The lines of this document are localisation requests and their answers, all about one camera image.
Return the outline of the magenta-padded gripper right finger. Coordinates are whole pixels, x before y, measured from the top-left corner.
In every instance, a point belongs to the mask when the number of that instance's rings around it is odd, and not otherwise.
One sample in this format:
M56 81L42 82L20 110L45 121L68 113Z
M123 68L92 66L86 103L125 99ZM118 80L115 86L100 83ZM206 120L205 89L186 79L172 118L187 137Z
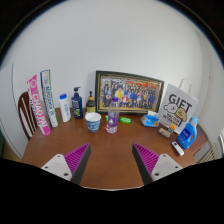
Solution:
M168 154L157 154L137 143L133 144L132 153L145 185L182 169Z

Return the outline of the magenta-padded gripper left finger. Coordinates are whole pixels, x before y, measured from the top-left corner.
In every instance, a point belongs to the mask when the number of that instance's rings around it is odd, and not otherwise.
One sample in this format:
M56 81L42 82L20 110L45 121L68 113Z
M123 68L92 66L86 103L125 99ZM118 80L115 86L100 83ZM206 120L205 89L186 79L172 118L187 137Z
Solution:
M56 154L42 169L79 185L90 154L91 145L87 143L66 155Z

